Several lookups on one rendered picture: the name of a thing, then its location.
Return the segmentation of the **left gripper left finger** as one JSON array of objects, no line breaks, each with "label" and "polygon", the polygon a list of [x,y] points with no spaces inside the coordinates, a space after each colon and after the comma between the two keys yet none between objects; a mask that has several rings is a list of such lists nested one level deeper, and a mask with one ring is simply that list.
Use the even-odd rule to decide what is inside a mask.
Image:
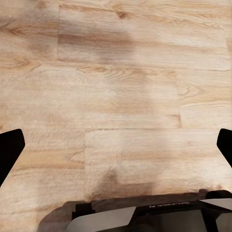
[{"label": "left gripper left finger", "polygon": [[25,147],[21,129],[0,134],[0,187]]}]

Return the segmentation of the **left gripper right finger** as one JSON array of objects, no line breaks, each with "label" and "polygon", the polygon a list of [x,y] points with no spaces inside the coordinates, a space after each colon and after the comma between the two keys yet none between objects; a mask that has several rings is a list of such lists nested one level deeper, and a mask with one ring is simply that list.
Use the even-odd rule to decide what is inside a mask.
[{"label": "left gripper right finger", "polygon": [[218,134],[217,146],[232,167],[232,130],[222,128]]}]

